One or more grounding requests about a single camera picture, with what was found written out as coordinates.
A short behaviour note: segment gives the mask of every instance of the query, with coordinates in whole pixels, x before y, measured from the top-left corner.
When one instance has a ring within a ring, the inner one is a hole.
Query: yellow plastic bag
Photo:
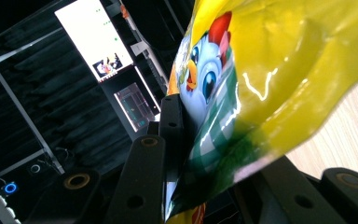
[[[202,224],[205,217],[206,204],[189,209],[183,213],[177,214],[166,222],[167,224]]]
[[[196,0],[168,94],[196,140],[172,215],[296,147],[358,81],[358,1]]]

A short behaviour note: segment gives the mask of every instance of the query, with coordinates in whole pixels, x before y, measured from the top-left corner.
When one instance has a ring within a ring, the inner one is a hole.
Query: cartoon character face
[[[222,72],[219,46],[208,41],[205,35],[191,50],[187,63],[185,82],[180,87],[181,99],[187,112],[197,123],[202,124],[212,92]]]
[[[190,50],[180,96],[195,123],[196,131],[205,120],[213,91],[220,82],[229,48],[228,26],[231,14],[216,19],[211,29]]]

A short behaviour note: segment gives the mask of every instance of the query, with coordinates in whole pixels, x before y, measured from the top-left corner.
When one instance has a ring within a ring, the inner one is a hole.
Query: monitor
[[[155,115],[136,82],[116,92],[115,98],[135,132],[146,127],[149,121],[155,120]]]
[[[55,14],[99,83],[133,64],[99,0],[77,0]]]

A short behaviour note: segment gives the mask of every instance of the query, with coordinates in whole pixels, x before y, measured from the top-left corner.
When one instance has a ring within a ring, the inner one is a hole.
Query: black machine part
[[[131,146],[104,223],[163,223],[165,141],[145,135]]]
[[[244,223],[358,223],[358,173],[347,169],[326,170],[318,181],[282,157],[234,192]]]
[[[166,142],[165,172],[167,181],[175,182],[182,172],[185,160],[193,145],[194,135],[188,130],[190,120],[179,94],[169,95],[161,101],[158,134]]]
[[[78,168],[61,175],[40,197],[24,223],[81,223],[100,204],[98,172]]]

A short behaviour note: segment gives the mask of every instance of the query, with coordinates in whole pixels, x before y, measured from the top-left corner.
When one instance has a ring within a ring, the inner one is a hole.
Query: black metal frame
[[[177,178],[188,153],[183,150],[186,146],[178,145],[186,138],[183,135],[186,115],[182,114],[181,108],[178,95],[164,98],[160,123],[151,122],[149,126],[148,131],[153,134],[133,142],[113,199],[102,211],[104,223],[164,222],[166,179]],[[94,181],[91,187],[72,190],[62,187],[65,178],[68,177],[63,176],[56,185],[64,189],[65,199],[70,200],[68,195],[85,195],[88,190],[88,197],[83,198],[88,203],[72,214],[76,218],[67,217],[65,209],[69,209],[68,206],[60,206],[60,213],[49,214],[46,204],[53,205],[50,198],[54,196],[51,193],[56,192],[53,190],[35,209],[44,213],[37,215],[34,212],[32,220],[39,223],[40,220],[58,220],[57,214],[70,220],[66,223],[85,220],[84,209],[95,202],[90,197],[95,197],[98,181]],[[358,173],[348,169],[328,169],[319,181],[299,172],[286,157],[282,157],[225,193],[234,199],[233,204],[246,224],[358,223]]]

